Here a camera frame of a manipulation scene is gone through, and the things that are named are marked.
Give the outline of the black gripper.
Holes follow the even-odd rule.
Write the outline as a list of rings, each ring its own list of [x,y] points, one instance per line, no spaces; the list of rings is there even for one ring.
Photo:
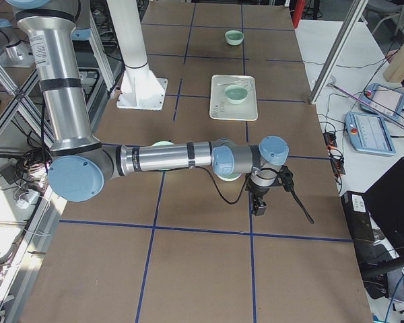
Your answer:
[[[255,183],[249,183],[246,185],[246,190],[251,195],[251,212],[254,216],[262,216],[265,214],[267,204],[263,200],[264,196],[269,192],[272,185],[259,186]]]

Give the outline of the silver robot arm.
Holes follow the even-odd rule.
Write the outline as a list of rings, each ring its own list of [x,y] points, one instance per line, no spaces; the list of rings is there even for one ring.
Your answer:
[[[241,146],[229,139],[132,148],[103,144],[92,132],[71,39],[89,22],[89,2],[12,1],[11,6],[18,28],[28,35],[54,133],[48,183],[57,195],[82,202],[114,178],[195,168],[211,178],[245,175],[242,189],[251,193],[255,215],[265,212],[263,198],[271,187],[294,191],[285,164],[289,148],[281,137]]]

